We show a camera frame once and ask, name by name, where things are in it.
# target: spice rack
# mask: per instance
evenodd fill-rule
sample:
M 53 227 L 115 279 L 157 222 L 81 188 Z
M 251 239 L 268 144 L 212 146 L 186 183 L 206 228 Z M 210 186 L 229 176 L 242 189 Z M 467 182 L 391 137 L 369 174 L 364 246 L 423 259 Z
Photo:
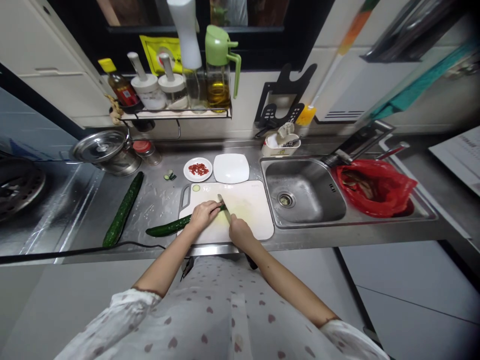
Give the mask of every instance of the spice rack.
M 229 108 L 218 107 L 205 109 L 162 109 L 162 110 L 139 110 L 132 113 L 124 113 L 121 116 L 121 121 L 127 126 L 130 133 L 130 126 L 127 121 L 163 121 L 175 120 L 178 126 L 178 136 L 172 138 L 156 139 L 156 140 L 178 140 L 182 135 L 179 120 L 199 120 L 199 119 L 231 119 L 232 118 L 232 103 Z

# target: cutting board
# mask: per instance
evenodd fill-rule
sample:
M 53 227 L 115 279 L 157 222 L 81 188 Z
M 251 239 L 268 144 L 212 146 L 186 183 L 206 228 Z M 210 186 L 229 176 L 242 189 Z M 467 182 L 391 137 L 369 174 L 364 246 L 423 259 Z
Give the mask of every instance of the cutting board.
M 193 191 L 194 185 L 200 191 Z M 192 184 L 189 189 L 189 204 L 180 211 L 179 219 L 190 215 L 194 208 L 209 200 L 219 201 L 218 194 L 228 205 L 231 214 L 245 220 L 253 236 L 258 240 L 267 240 L 274 234 L 274 224 L 270 214 L 264 184 L 261 181 L 245 181 L 238 184 L 207 182 Z M 230 224 L 224 211 L 220 211 L 215 220 L 201 233 L 196 244 L 213 244 L 230 242 Z

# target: yellow packet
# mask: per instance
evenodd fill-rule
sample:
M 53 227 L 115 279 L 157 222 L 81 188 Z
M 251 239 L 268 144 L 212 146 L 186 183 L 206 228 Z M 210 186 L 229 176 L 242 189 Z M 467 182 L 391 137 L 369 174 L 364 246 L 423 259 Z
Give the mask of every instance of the yellow packet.
M 161 53 L 167 53 L 170 56 L 171 68 L 174 73 L 182 73 L 182 57 L 180 53 L 180 40 L 178 38 L 140 35 L 140 41 L 152 74 L 160 76 L 165 73 L 159 61 L 159 55 Z

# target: person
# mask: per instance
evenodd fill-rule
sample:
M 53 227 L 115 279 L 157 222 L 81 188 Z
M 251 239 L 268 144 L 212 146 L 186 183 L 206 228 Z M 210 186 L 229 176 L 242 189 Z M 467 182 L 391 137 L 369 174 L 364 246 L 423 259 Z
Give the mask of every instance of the person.
M 220 205 L 195 207 L 189 224 L 133 287 L 113 295 L 56 359 L 389 359 L 268 253 L 235 214 L 230 239 L 261 274 L 203 256 L 169 291 Z

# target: white spice jar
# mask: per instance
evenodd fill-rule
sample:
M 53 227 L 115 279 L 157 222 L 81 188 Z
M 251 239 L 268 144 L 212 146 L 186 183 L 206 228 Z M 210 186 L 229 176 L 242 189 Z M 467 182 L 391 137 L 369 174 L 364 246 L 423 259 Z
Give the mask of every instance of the white spice jar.
M 137 74 L 131 80 L 131 86 L 135 89 L 145 108 L 147 110 L 163 109 L 167 104 L 167 97 L 160 88 L 158 78 L 153 74 L 145 73 L 136 52 L 129 52 L 127 56 Z

